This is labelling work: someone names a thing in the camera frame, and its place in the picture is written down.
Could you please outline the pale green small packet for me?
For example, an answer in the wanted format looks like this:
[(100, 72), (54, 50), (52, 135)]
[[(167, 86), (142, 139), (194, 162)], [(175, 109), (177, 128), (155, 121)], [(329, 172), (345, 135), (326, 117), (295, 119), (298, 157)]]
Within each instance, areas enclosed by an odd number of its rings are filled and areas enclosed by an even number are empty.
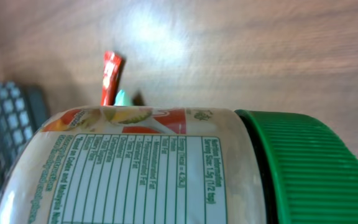
[(114, 106), (133, 106), (132, 99), (124, 90), (119, 90), (114, 99)]

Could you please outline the red small packet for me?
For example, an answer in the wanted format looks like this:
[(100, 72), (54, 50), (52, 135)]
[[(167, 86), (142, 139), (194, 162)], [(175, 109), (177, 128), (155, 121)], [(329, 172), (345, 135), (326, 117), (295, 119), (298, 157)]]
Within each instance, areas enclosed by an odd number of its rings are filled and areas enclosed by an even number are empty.
[(101, 106), (112, 106), (115, 103), (121, 65), (122, 57), (120, 55), (112, 51), (104, 53)]

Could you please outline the grey plastic shopping basket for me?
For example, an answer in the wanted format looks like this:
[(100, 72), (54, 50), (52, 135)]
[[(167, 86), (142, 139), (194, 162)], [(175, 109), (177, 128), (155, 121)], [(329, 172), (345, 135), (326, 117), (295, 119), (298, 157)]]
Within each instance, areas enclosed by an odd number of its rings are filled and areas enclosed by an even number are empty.
[(17, 156), (48, 117), (39, 87), (0, 82), (0, 191)]

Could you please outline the small jar green lid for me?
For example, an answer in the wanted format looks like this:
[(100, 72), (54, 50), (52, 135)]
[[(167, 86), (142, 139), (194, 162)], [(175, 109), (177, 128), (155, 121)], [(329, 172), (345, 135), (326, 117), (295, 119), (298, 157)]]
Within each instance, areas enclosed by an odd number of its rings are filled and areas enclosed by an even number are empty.
[(0, 223), (358, 223), (358, 160), (303, 114), (84, 106), (27, 143)]

